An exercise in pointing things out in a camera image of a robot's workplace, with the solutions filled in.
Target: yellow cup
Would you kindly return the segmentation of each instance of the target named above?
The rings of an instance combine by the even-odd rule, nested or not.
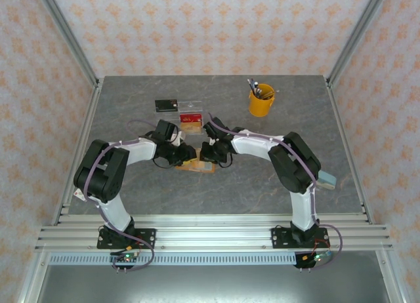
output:
[[[264,83],[258,84],[258,88],[261,89],[261,96],[272,92],[272,96],[268,100],[261,100],[260,98],[257,98],[252,91],[249,92],[249,112],[254,116],[263,117],[270,111],[276,92],[271,86],[265,85]]]

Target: floral wallpaper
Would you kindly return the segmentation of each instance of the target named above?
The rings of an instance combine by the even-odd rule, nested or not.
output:
[[[420,0],[385,0],[334,88],[367,199],[420,302]]]
[[[329,75],[369,0],[57,0],[99,77]]]
[[[92,87],[41,0],[0,0],[0,293],[16,302]]]

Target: gray marble table surface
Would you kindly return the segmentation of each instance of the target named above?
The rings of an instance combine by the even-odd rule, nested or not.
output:
[[[343,141],[322,76],[264,75],[254,77],[279,90],[266,117],[248,111],[245,75],[105,77],[88,144],[94,139],[130,140],[125,123],[133,118],[157,123],[154,100],[202,101],[205,123],[211,112],[233,129],[245,127],[267,135],[299,133],[322,169],[337,177],[335,190],[317,189],[318,213],[361,212]],[[132,124],[144,134],[145,124]],[[187,136],[200,147],[206,134]],[[131,214],[270,214],[291,213],[289,192],[280,184],[271,162],[235,155],[233,165],[204,174],[159,169],[151,161],[127,167],[121,197]],[[73,198],[70,214],[96,214],[95,208]]]

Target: wallpaper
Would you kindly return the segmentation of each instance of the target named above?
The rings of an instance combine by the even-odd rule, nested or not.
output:
[[[0,9],[0,301],[16,302],[92,88],[40,0],[0,0]]]
[[[385,0],[334,88],[378,223],[420,302],[420,0]]]
[[[369,0],[57,0],[99,77],[329,75]]]

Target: black card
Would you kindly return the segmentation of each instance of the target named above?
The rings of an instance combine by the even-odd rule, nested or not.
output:
[[[178,100],[155,100],[156,112],[178,111]]]

